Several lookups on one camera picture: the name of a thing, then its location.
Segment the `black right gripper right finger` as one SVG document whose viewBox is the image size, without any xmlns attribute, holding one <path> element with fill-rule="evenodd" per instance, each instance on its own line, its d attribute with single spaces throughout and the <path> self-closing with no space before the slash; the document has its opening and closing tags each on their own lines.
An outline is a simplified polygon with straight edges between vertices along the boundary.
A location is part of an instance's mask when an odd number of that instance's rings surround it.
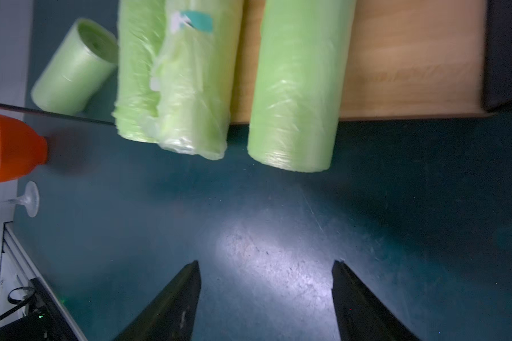
<svg viewBox="0 0 512 341">
<path fill-rule="evenodd" d="M 343 262 L 332 267 L 331 290 L 342 340 L 417 340 Z"/>
</svg>

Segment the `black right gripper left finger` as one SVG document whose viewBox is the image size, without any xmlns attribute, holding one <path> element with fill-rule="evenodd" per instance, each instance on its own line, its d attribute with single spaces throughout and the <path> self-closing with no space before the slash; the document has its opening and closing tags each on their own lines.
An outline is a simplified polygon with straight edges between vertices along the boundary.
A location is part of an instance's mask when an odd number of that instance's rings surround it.
<svg viewBox="0 0 512 341">
<path fill-rule="evenodd" d="M 192 339 L 200 292 L 200 267 L 193 261 L 115 339 Z"/>
</svg>

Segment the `green trash bag roll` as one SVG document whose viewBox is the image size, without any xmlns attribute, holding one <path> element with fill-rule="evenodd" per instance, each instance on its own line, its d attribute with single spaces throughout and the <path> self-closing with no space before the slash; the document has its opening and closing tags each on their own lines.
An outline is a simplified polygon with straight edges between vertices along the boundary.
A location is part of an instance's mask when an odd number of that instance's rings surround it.
<svg viewBox="0 0 512 341">
<path fill-rule="evenodd" d="M 142 124 L 157 116 L 160 95 L 150 88 L 154 61 L 164 41 L 165 2 L 120 1 L 117 33 L 117 98 L 112 116 L 118 134 L 135 142 L 155 142 Z"/>
<path fill-rule="evenodd" d="M 267 1 L 247 152 L 288 171 L 329 169 L 355 1 Z"/>
<path fill-rule="evenodd" d="M 117 68 L 115 36 L 88 18 L 79 18 L 31 90 L 43 111 L 74 116 L 82 112 Z"/>
<path fill-rule="evenodd" d="M 150 78 L 157 115 L 143 125 L 165 150 L 217 161 L 227 149 L 243 1 L 166 1 Z"/>
</svg>

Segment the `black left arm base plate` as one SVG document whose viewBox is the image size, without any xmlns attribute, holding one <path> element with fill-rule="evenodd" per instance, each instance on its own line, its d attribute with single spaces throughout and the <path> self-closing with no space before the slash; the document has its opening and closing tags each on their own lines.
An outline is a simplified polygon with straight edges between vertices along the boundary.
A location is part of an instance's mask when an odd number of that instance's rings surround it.
<svg viewBox="0 0 512 341">
<path fill-rule="evenodd" d="M 85 336 L 39 278 L 12 289 L 0 315 L 0 340 L 84 340 Z"/>
</svg>

